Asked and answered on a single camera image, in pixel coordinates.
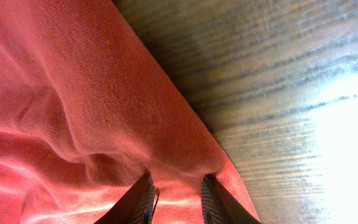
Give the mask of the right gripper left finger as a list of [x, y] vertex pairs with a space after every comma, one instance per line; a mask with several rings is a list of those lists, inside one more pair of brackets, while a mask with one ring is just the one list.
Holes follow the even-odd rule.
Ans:
[[149, 171], [94, 224], [151, 224], [160, 197]]

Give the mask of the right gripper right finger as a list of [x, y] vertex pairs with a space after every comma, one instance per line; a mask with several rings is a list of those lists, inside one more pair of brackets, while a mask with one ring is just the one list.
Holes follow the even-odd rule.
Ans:
[[203, 178], [201, 207], [205, 224], [261, 224], [213, 174]]

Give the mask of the orange soccer t-shirt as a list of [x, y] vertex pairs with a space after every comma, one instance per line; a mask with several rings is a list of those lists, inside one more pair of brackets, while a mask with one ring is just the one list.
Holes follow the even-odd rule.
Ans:
[[155, 223], [202, 223], [236, 168], [111, 1], [0, 1], [0, 223], [93, 223], [149, 170]]

